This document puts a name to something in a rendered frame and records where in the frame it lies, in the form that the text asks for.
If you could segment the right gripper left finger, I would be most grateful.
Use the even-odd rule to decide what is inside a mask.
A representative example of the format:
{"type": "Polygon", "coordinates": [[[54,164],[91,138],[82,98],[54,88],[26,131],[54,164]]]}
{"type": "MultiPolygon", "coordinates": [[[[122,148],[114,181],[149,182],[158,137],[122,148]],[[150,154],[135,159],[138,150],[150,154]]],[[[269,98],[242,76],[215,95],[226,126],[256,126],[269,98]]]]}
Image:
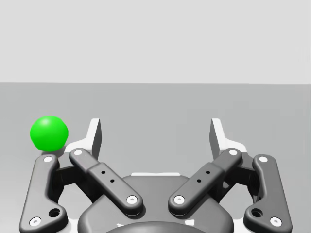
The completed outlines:
{"type": "Polygon", "coordinates": [[[136,216],[143,211],[142,196],[98,156],[102,143],[101,123],[90,121],[84,139],[54,152],[44,152],[35,160],[19,222],[20,233],[58,233],[69,219],[59,197],[66,185],[77,184],[95,201],[107,196],[124,214],[136,216]]]}

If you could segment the small round ball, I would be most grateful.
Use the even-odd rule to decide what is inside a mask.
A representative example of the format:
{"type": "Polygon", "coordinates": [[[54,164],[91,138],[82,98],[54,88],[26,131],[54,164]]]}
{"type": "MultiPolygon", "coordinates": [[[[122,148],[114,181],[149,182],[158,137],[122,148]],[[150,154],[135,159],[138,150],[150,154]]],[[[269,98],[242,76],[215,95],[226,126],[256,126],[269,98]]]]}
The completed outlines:
{"type": "Polygon", "coordinates": [[[61,149],[68,136],[66,124],[56,116],[43,116],[37,119],[30,129],[30,139],[34,146],[44,152],[61,149]]]}

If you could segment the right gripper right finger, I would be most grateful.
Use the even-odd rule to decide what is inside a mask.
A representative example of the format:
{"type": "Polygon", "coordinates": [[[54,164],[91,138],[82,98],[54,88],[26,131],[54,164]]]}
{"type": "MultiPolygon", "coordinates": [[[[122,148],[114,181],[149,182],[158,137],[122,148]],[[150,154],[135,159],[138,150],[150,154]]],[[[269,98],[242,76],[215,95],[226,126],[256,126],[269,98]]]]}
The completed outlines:
{"type": "Polygon", "coordinates": [[[247,186],[253,200],[243,216],[243,224],[249,231],[292,233],[293,224],[276,159],[266,154],[251,157],[243,144],[225,136],[218,118],[211,120],[209,142],[213,161],[203,165],[169,197],[169,211],[175,216],[184,216],[208,193],[220,201],[238,183],[247,186]]]}

